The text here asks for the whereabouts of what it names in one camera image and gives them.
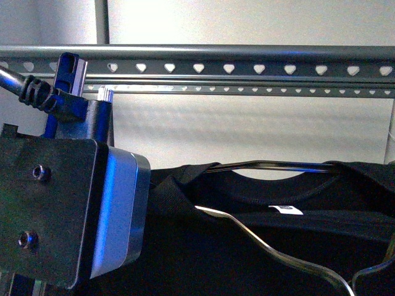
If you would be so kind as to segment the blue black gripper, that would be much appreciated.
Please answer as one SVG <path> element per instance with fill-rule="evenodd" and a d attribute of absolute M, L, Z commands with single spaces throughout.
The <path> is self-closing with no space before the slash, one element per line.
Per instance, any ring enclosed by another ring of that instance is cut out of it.
<path fill-rule="evenodd" d="M 107 86 L 99 88 L 97 98 L 82 97 L 87 62 L 78 54 L 65 52 L 60 55 L 54 79 L 54 87 L 73 96 L 69 102 L 71 114 L 62 118 L 48 115 L 43 138 L 94 139 L 114 145 L 113 96 Z"/>

